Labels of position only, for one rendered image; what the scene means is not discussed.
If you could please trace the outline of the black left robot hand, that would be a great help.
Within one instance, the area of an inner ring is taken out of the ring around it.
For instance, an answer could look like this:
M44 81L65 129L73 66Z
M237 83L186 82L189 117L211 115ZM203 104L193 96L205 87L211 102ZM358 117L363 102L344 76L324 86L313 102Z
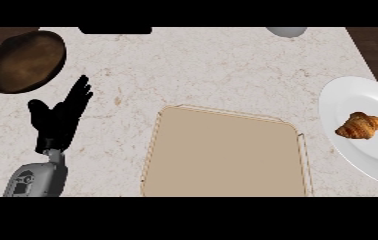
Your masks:
M53 108L48 108L38 99L28 101L31 125L38 132L36 153L42 154L48 149L60 151L67 149L79 118L93 96L90 88L88 77L82 75L69 90L65 100Z

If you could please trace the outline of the beige tray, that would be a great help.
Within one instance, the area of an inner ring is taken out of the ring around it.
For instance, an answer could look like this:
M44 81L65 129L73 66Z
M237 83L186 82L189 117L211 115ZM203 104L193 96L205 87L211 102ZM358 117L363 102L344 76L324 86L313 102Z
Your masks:
M304 134L268 116L166 106L140 180L152 196L310 196Z

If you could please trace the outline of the white plate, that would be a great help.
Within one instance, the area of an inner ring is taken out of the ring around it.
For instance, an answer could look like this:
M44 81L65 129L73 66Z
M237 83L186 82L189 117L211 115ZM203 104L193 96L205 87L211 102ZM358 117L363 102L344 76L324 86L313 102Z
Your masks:
M361 77L333 79L319 96L319 117L326 137L348 163L378 181L378 131L370 139L348 139L335 130L352 112L378 117L378 82Z

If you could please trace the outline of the golden brown croissant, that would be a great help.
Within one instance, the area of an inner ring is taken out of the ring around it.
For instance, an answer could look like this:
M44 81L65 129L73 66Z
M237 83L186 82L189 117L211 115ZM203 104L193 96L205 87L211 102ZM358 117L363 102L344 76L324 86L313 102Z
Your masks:
M335 130L335 134L348 139L370 139L376 131L378 116L369 116L363 112L354 112Z

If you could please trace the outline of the dark brown wooden bowl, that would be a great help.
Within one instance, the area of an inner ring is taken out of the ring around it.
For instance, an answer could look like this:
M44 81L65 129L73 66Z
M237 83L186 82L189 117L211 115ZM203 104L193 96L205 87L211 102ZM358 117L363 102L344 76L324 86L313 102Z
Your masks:
M32 31L8 37L0 44L0 93L38 89L59 74L65 60L65 41L54 32Z

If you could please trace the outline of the black flat object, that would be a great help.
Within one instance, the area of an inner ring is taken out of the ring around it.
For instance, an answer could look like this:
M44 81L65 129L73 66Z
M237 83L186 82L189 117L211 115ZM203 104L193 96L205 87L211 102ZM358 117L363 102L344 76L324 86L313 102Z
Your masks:
M150 34L152 27L78 27L84 34Z

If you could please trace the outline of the grey round object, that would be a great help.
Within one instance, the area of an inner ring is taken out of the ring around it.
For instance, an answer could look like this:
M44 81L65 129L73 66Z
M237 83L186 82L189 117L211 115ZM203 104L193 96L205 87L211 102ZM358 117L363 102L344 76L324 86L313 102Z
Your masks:
M305 27L268 27L267 30L279 37L293 38L302 35Z

